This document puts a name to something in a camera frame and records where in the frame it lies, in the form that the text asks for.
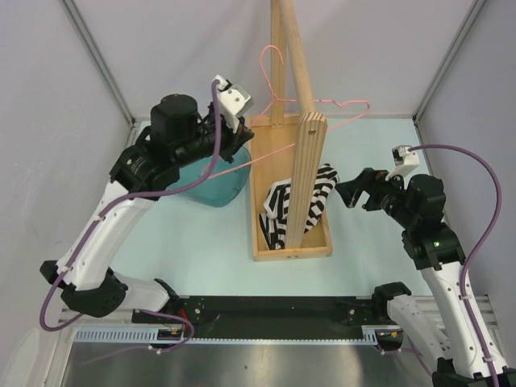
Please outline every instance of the striped cloth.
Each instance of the striped cloth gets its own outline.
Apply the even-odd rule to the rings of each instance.
[[[285,248],[290,181],[291,179],[286,179],[271,185],[264,203],[266,212],[260,214],[260,227],[269,250]],[[337,183],[339,183],[337,171],[331,164],[322,164],[317,171],[305,232],[311,230],[321,218],[328,195]]]

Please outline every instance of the table surface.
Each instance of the table surface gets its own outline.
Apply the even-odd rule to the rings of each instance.
[[[328,133],[321,163],[332,163],[341,181],[351,180],[365,167],[392,169],[391,148],[402,144],[419,144],[412,120],[362,119]],[[428,173],[421,154],[420,160],[416,172]],[[248,184],[221,208],[162,198],[129,234],[112,268],[161,278],[180,295],[370,296],[392,281],[429,295],[403,250],[402,228],[383,211],[362,210],[366,196],[352,210],[336,192],[328,198],[332,256],[275,262],[252,259]]]

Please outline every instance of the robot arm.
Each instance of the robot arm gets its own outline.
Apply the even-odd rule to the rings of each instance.
[[[400,325],[414,341],[433,372],[434,385],[491,385],[487,360],[492,362],[503,385],[514,385],[513,380],[509,382],[509,377],[514,377],[513,370],[507,368],[493,345],[468,277],[467,297],[489,344],[491,359],[483,355],[460,294],[459,277],[465,256],[456,234],[443,222],[443,183],[432,176],[416,175],[405,188],[403,177],[418,165],[417,155],[409,148],[393,150],[397,172],[364,169],[355,180],[339,183],[335,188],[348,208],[354,207],[366,192],[369,198],[362,206],[366,211],[383,210],[403,227],[404,249],[430,287],[447,335],[428,320],[401,283],[377,287],[373,299],[381,300],[385,317]]]
[[[219,155],[232,162],[232,156],[253,134],[242,115],[252,104],[239,85],[217,76],[218,104],[222,133]],[[236,95],[243,105],[234,106],[228,96]],[[126,194],[164,191],[179,180],[181,167],[211,156],[214,151],[215,116],[213,104],[202,118],[197,102],[187,95],[164,97],[151,110],[151,125],[135,144],[125,149],[110,171],[110,181],[87,226],[67,253],[58,261],[45,261],[40,268],[49,283],[65,272],[59,287],[67,307],[93,317],[104,317],[118,308],[161,310],[177,295],[163,281],[141,281],[124,277],[110,269],[114,255],[139,219],[159,198],[133,198],[118,203],[103,218],[98,214],[116,198]],[[99,224],[87,239],[71,267],[76,250],[89,225]]]

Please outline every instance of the white table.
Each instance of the white table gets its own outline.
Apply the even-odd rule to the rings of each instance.
[[[332,163],[346,181],[365,167],[392,169],[391,148],[401,144],[419,144],[410,119],[362,119],[328,133],[321,161]],[[420,160],[416,172],[428,173],[422,155]],[[368,296],[392,281],[405,282],[413,294],[430,294],[403,250],[402,228],[390,217],[360,206],[349,210],[336,192],[327,209],[332,256],[255,262],[248,186],[222,208],[162,198],[136,225],[112,268],[161,278],[180,295]]]

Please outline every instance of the wooden beam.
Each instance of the wooden beam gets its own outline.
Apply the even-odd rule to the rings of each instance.
[[[318,112],[305,113],[299,119],[287,217],[287,249],[299,248],[303,241],[327,128],[326,118]]]
[[[271,0],[271,44],[276,46],[283,56],[285,64],[276,50],[271,50],[271,79],[273,90],[278,98],[285,98],[285,66],[287,60],[287,40],[283,20],[281,18],[280,0]],[[284,102],[273,100],[271,110],[271,127],[276,128],[283,125]]]
[[[285,25],[293,80],[296,86],[301,114],[313,112],[315,111],[314,95],[310,85],[308,69],[306,68],[305,53],[303,52],[298,21],[296,20],[296,11],[293,8],[292,0],[281,0],[281,19]]]

